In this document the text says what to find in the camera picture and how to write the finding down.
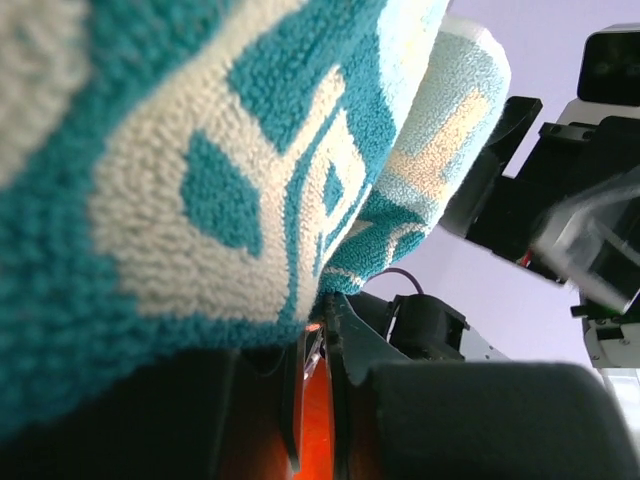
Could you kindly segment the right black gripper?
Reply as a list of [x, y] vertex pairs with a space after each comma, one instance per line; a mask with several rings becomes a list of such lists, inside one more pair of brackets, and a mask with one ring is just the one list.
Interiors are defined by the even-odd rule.
[[578, 315], [639, 312], [639, 117], [544, 123], [515, 177], [503, 171], [543, 107], [512, 96], [449, 201], [447, 232], [590, 301]]

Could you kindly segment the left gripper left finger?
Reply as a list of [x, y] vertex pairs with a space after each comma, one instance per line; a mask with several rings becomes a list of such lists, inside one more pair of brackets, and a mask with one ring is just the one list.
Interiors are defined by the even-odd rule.
[[291, 479], [300, 470], [305, 347], [234, 351], [214, 479]]

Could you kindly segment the rabbit print towel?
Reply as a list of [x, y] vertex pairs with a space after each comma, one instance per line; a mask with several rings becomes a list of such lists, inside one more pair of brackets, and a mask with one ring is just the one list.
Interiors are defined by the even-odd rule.
[[511, 72], [443, 1], [5, 1], [1, 437], [284, 345], [442, 217]]

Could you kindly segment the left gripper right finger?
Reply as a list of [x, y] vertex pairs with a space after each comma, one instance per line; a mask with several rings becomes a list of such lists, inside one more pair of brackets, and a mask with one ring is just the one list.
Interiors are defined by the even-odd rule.
[[614, 399], [571, 364], [406, 357], [324, 300], [337, 479], [631, 479]]

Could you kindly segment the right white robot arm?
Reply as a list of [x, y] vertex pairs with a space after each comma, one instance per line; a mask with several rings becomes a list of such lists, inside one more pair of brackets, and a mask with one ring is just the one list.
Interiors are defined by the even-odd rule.
[[639, 364], [639, 117], [600, 105], [541, 126], [514, 177], [504, 170], [540, 113], [514, 96], [441, 218], [448, 232], [558, 284], [572, 283], [594, 367]]

